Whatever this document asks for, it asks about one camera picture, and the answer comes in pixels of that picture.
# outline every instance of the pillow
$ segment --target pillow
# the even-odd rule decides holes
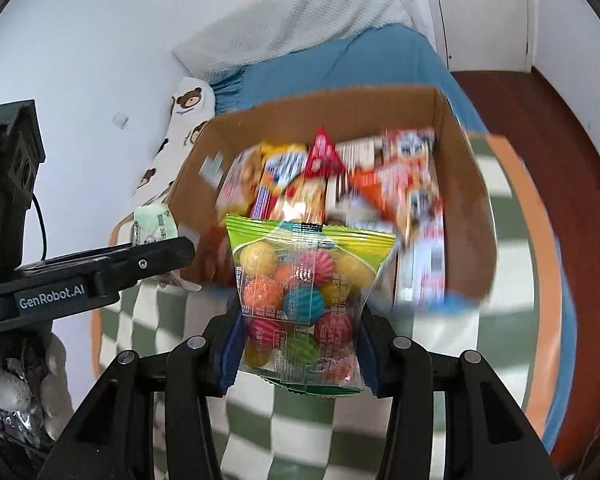
[[[433,36],[415,0],[258,0],[197,32],[173,52],[193,76],[214,82],[227,70],[387,23]]]

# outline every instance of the white wall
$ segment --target white wall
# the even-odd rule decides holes
[[[535,66],[600,154],[600,19],[586,0],[538,0]]]
[[[164,137],[169,96],[187,75],[172,47],[248,1],[10,1],[0,15],[0,103],[36,100],[47,156],[36,195],[49,256],[107,244]],[[124,130],[112,124],[118,111],[129,117]],[[25,231],[24,261],[38,260],[35,213]],[[85,375],[88,319],[54,325],[68,348],[74,403],[93,383]]]

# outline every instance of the white door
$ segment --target white door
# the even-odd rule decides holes
[[[449,70],[526,71],[527,0],[440,0]]]

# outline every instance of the green gumball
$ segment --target green gumball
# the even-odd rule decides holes
[[[282,350],[285,359],[292,366],[313,366],[320,357],[320,347],[311,336],[307,338],[288,336]]]

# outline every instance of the blue bedsheet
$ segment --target blue bedsheet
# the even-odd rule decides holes
[[[221,114],[323,89],[390,84],[435,86],[446,95],[466,131],[488,132],[475,107],[429,41],[420,33],[398,24],[369,29],[352,38],[244,66],[224,74],[211,86],[216,93],[216,113]],[[542,436],[548,450],[553,449],[564,419],[575,366],[576,317],[564,270],[562,290],[560,368]]]

